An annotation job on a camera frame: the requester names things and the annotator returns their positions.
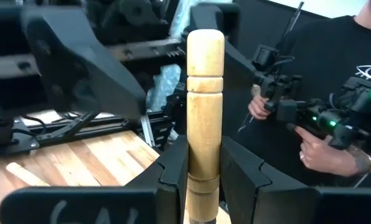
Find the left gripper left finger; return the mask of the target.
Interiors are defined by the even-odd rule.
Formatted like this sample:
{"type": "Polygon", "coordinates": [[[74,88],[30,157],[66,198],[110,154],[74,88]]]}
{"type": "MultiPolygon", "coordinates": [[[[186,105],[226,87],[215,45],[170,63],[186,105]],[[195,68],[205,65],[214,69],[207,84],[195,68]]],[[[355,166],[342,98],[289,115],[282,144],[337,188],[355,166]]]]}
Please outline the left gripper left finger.
{"type": "Polygon", "coordinates": [[[183,224],[188,142],[179,136],[123,187],[25,187],[0,203],[0,224],[183,224]]]}

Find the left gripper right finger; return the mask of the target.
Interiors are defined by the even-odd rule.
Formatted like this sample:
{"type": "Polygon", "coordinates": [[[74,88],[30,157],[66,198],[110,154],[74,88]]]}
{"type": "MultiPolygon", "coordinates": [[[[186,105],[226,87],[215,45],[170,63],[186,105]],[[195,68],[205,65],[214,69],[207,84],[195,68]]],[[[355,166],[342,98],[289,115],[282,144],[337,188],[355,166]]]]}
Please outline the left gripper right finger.
{"type": "Polygon", "coordinates": [[[232,224],[371,224],[371,188],[309,187],[228,136],[220,181],[232,224]]]}

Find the hand rake wooden handle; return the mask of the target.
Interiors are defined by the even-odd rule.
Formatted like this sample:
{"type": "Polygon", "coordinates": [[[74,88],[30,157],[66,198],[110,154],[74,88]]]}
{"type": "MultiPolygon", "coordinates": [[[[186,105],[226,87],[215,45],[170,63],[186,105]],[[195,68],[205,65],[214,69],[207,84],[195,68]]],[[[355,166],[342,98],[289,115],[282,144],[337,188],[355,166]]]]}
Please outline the hand rake wooden handle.
{"type": "Polygon", "coordinates": [[[186,205],[196,224],[207,224],[218,214],[224,51],[219,30],[194,30],[187,37],[186,205]]]}

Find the person's hand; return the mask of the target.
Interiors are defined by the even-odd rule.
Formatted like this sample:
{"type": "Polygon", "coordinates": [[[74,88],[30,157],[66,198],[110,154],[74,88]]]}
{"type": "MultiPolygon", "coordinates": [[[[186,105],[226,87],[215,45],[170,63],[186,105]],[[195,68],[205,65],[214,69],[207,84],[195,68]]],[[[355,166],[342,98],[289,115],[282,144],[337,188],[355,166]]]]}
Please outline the person's hand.
{"type": "Polygon", "coordinates": [[[255,95],[248,105],[248,110],[253,118],[257,120],[264,120],[269,115],[270,112],[265,109],[265,103],[267,98],[262,98],[260,95],[255,95]]]}
{"type": "Polygon", "coordinates": [[[326,140],[299,126],[294,130],[303,139],[299,156],[308,169],[343,177],[371,172],[371,157],[360,149],[354,146],[344,150],[334,149],[326,140]]]}

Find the clear plastic sheet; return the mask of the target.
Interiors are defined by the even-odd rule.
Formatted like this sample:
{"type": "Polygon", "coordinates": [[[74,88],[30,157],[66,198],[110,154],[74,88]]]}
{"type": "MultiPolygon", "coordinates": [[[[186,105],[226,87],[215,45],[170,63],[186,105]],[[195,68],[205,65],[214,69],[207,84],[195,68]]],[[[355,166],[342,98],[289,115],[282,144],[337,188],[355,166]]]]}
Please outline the clear plastic sheet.
{"type": "MultiPolygon", "coordinates": [[[[179,0],[174,19],[169,30],[170,37],[180,37],[182,31],[189,24],[190,7],[201,0],[179,0]]],[[[154,77],[155,87],[147,95],[147,109],[159,111],[166,104],[166,97],[174,92],[179,82],[181,69],[177,65],[161,68],[161,74],[154,77]]]]}

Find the person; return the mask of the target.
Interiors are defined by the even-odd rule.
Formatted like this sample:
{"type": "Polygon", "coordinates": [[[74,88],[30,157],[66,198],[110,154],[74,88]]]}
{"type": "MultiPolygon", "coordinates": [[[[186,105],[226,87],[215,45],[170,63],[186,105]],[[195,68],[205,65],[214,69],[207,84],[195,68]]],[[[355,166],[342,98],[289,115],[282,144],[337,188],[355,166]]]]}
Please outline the person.
{"type": "MultiPolygon", "coordinates": [[[[292,30],[277,48],[294,58],[280,66],[279,72],[303,77],[299,100],[326,100],[350,77],[371,81],[371,0],[356,16],[320,20],[292,30]]],[[[238,140],[273,167],[306,185],[337,185],[341,178],[365,175],[343,177],[308,169],[299,156],[303,139],[272,115],[264,120],[251,115],[240,129],[238,140]]],[[[367,154],[364,146],[354,147],[367,154]]]]}

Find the silver metal bracket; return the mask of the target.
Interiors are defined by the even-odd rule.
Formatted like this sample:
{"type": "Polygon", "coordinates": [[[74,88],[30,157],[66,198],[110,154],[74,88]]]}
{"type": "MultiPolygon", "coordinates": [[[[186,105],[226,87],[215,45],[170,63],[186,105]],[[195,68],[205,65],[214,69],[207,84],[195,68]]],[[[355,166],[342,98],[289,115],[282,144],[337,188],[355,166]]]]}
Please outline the silver metal bracket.
{"type": "Polygon", "coordinates": [[[143,134],[144,134],[144,139],[145,139],[146,143],[149,146],[154,147],[155,142],[154,142],[154,136],[153,136],[153,132],[152,132],[152,129],[151,129],[151,124],[150,124],[150,121],[149,121],[149,117],[147,115],[140,117],[140,122],[141,122],[142,130],[143,130],[143,134]]]}

